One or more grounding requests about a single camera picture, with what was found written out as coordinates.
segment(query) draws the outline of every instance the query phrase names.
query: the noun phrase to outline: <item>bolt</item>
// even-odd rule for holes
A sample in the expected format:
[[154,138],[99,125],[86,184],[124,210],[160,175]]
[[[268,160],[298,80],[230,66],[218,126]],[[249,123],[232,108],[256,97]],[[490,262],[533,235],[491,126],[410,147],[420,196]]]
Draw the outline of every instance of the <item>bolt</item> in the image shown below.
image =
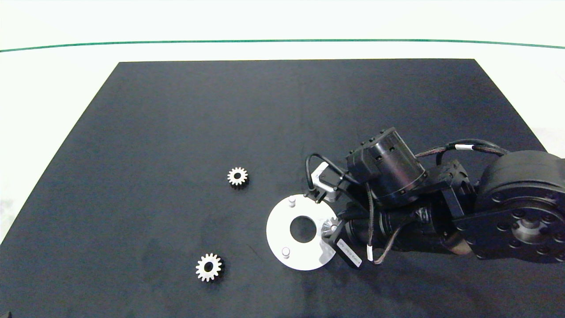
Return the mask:
[[290,256],[290,248],[283,247],[281,253],[282,256],[287,259]]
[[473,244],[475,244],[475,243],[477,242],[476,239],[475,239],[475,237],[468,237],[468,238],[466,239],[466,241],[467,241],[467,243],[468,243],[469,245],[473,245]]
[[565,242],[565,234],[563,233],[555,233],[555,235],[553,235],[553,238],[559,243]]
[[500,223],[497,225],[497,228],[498,228],[500,231],[503,231],[503,232],[504,232],[504,231],[507,231],[510,227],[509,227],[508,223],[500,222]]
[[510,240],[510,243],[508,245],[510,245],[510,247],[512,247],[512,248],[518,248],[518,247],[522,246],[522,242],[520,242],[517,239],[513,239],[513,240]]
[[457,229],[458,229],[459,231],[465,231],[465,230],[468,229],[468,227],[469,227],[469,226],[468,226],[467,223],[465,223],[465,222],[461,222],[461,223],[459,223],[459,224],[457,225]]
[[541,220],[544,223],[552,223],[553,221],[555,221],[555,216],[552,214],[545,214],[544,216],[541,217]]
[[515,218],[523,218],[526,215],[526,212],[522,211],[522,210],[516,210],[514,212],[512,212],[512,216]]
[[549,247],[547,247],[547,246],[540,246],[540,247],[537,249],[536,252],[537,252],[538,254],[541,254],[541,255],[546,255],[547,253],[549,253]]

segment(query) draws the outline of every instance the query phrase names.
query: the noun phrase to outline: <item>gear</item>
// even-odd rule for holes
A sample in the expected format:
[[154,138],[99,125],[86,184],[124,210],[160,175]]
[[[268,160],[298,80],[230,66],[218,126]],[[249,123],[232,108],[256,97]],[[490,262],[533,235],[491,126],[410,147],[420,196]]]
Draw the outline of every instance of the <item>gear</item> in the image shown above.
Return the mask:
[[[202,256],[201,260],[198,261],[198,266],[196,266],[196,273],[198,274],[198,278],[202,281],[206,280],[207,282],[213,281],[216,276],[219,276],[221,271],[221,259],[212,253],[206,254],[206,256]],[[206,270],[206,265],[210,263],[212,268],[210,270]]]
[[244,187],[249,183],[249,174],[242,167],[233,168],[228,173],[228,182],[234,188]]
[[340,222],[334,217],[326,220],[321,226],[322,237],[329,238],[333,234],[333,232],[336,231],[336,228],[339,224]]

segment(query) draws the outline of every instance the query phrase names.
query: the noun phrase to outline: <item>white cable tie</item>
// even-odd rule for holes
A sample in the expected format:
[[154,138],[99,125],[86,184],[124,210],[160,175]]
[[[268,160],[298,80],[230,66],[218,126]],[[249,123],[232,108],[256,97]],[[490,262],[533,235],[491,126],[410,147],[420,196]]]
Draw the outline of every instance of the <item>white cable tie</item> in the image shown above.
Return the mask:
[[367,259],[373,261],[373,247],[370,245],[367,245]]
[[473,150],[474,145],[456,144],[455,150]]

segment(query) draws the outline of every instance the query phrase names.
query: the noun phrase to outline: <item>white background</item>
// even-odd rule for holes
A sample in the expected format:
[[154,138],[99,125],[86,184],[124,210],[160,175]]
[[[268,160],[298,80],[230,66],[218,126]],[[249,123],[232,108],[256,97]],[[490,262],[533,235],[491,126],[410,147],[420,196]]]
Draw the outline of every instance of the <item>white background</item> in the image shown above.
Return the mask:
[[[109,41],[424,38],[565,46],[565,2],[0,1],[0,49]],[[432,42],[128,44],[0,53],[0,240],[121,61],[474,58],[565,157],[565,49]]]

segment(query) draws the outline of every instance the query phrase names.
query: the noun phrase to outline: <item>robotic arm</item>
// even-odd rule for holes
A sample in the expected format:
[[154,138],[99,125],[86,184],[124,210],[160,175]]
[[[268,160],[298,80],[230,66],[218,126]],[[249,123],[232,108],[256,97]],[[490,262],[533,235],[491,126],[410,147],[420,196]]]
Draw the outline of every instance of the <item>robotic arm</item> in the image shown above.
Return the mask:
[[[457,160],[442,162],[449,150],[500,158],[473,186]],[[437,165],[424,168],[418,158],[433,154]],[[312,157],[323,163],[311,173]],[[350,151],[347,169],[308,156],[306,175],[306,196],[317,203],[349,200],[323,239],[352,268],[361,258],[381,264],[390,250],[565,261],[565,160],[546,152],[462,139],[414,155],[390,128]]]

